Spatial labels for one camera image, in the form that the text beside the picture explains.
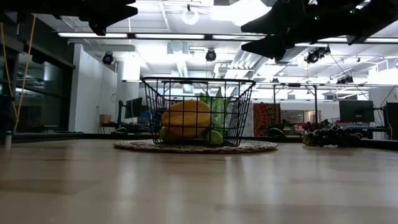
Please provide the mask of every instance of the yellow squash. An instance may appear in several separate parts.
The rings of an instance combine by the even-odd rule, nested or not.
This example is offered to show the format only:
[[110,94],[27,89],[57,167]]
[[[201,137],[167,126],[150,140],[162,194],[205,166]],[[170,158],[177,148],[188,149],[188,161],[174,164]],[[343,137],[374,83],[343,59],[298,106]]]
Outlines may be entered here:
[[174,135],[184,136],[184,138],[194,138],[196,133],[200,135],[210,125],[210,120],[210,107],[206,103],[196,100],[185,100],[173,104],[162,115],[163,126],[181,126],[170,127],[170,132]]

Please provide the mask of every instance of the wooden table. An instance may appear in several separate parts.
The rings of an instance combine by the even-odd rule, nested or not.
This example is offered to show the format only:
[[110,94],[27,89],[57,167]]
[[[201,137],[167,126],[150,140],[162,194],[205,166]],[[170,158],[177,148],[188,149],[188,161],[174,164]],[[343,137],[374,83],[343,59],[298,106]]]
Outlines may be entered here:
[[0,149],[1,223],[398,223],[398,154],[120,151],[110,140]]

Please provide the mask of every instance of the round jute mat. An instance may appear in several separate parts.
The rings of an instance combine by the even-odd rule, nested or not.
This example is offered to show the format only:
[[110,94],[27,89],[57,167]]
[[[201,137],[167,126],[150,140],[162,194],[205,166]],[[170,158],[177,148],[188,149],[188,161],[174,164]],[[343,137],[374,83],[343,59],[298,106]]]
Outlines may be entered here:
[[116,149],[126,149],[132,151],[145,152],[169,152],[169,153],[244,153],[244,152],[264,152],[276,151],[277,144],[265,141],[242,140],[238,147],[235,146],[189,146],[189,145],[170,145],[154,144],[153,140],[120,141],[113,144]]

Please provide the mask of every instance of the bunch of grapes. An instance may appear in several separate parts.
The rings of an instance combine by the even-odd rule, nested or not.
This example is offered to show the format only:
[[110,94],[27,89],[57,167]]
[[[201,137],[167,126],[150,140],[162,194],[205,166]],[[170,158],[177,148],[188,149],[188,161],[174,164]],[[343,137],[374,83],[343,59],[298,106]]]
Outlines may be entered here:
[[338,128],[336,126],[330,129],[314,130],[303,137],[303,143],[306,146],[339,146],[356,147],[363,137],[361,133],[352,134],[351,128]]

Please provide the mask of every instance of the black wire basket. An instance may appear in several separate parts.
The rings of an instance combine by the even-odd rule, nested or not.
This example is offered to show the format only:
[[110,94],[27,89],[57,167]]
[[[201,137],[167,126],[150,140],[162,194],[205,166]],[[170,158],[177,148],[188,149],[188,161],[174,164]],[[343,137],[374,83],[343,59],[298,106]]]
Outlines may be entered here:
[[155,144],[240,144],[255,81],[144,77],[142,82]]

